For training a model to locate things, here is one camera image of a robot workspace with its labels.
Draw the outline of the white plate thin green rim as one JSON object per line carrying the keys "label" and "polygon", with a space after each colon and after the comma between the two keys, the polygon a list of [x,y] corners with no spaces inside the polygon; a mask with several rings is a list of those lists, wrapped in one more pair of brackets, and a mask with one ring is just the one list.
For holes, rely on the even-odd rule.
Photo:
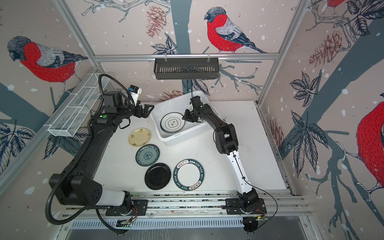
{"label": "white plate thin green rim", "polygon": [[172,131],[183,129],[186,121],[183,120],[183,115],[180,113],[172,112],[166,114],[160,122],[160,126],[164,129]]}

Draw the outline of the green rimmed white plate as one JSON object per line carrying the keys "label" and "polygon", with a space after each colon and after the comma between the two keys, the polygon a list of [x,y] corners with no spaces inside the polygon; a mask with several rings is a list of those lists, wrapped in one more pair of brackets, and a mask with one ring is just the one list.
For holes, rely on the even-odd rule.
{"label": "green rimmed white plate", "polygon": [[175,134],[175,133],[180,132],[182,129],[169,131],[169,130],[164,129],[164,128],[161,126],[161,130],[162,130],[163,132],[167,133],[167,134]]}

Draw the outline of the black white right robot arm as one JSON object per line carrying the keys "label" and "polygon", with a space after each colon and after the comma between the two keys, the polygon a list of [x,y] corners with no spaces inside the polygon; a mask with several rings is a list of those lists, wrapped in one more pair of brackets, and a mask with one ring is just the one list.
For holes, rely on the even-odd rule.
{"label": "black white right robot arm", "polygon": [[220,154],[226,155],[238,179],[240,209],[245,213],[256,210],[259,195],[254,187],[248,183],[248,177],[240,160],[239,141],[235,126],[228,124],[218,117],[208,104],[203,104],[199,96],[190,99],[190,107],[185,110],[183,120],[197,123],[199,120],[207,122],[214,130],[213,139]]}

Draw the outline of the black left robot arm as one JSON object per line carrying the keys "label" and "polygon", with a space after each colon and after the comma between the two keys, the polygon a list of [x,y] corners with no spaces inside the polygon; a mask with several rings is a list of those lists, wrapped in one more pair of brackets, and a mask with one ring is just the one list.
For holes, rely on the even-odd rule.
{"label": "black left robot arm", "polygon": [[89,122],[89,135],[80,150],[61,174],[49,180],[52,188],[46,208],[56,198],[61,205],[83,207],[122,206],[126,192],[111,190],[94,181],[108,142],[123,120],[131,117],[148,118],[153,105],[132,102],[131,97],[119,91],[103,94],[103,103]]}

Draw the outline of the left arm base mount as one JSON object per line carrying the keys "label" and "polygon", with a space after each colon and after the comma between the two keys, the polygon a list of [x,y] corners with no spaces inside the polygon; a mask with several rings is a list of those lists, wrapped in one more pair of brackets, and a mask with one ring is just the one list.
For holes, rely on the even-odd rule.
{"label": "left arm base mount", "polygon": [[145,216],[148,207],[148,200],[131,200],[122,206],[108,207],[106,216],[125,217],[125,216]]}

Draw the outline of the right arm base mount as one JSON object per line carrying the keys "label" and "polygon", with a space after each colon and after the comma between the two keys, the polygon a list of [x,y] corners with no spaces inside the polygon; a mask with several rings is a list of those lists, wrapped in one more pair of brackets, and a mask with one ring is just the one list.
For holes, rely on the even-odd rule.
{"label": "right arm base mount", "polygon": [[267,210],[263,199],[258,198],[255,201],[243,202],[241,199],[225,199],[223,209],[228,215],[266,215]]}

